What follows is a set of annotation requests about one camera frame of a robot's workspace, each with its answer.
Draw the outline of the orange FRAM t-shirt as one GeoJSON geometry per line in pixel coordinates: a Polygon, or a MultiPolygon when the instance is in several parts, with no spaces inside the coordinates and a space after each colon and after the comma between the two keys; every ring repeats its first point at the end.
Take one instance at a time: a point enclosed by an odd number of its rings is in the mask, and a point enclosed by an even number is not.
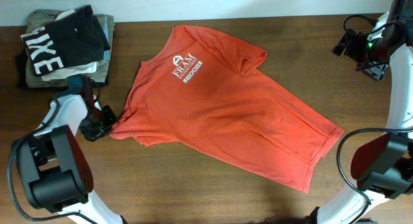
{"type": "Polygon", "coordinates": [[[343,129],[259,70],[267,52],[211,28],[173,27],[140,64],[115,139],[180,142],[308,192],[314,167],[343,129]]]}

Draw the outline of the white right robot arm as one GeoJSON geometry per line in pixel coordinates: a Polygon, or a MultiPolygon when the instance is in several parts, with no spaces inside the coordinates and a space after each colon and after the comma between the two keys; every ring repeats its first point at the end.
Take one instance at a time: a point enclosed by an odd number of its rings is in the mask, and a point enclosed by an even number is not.
{"type": "Polygon", "coordinates": [[[362,128],[343,137],[336,163],[345,186],[326,205],[316,207],[304,223],[366,223],[368,211],[412,193],[412,0],[393,0],[388,12],[366,21],[374,27],[371,32],[345,28],[332,53],[353,59],[358,71],[376,81],[391,71],[387,125],[362,128]],[[343,145],[350,137],[367,132],[382,135],[356,150],[348,178],[341,166],[343,145]]]}

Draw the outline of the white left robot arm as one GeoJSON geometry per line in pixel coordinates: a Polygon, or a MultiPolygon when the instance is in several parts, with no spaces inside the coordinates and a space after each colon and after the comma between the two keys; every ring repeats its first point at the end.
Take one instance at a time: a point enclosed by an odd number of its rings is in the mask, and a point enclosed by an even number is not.
{"type": "Polygon", "coordinates": [[[77,132],[91,142],[105,137],[117,121],[112,109],[101,106],[99,96],[94,94],[98,87],[87,76],[70,76],[67,91],[50,103],[42,123],[12,143],[6,170],[8,188],[17,211],[25,219],[127,223],[97,195],[92,171],[76,140],[77,132]],[[49,216],[30,216],[20,206],[12,179],[14,167],[29,204],[49,211],[49,216]]]}

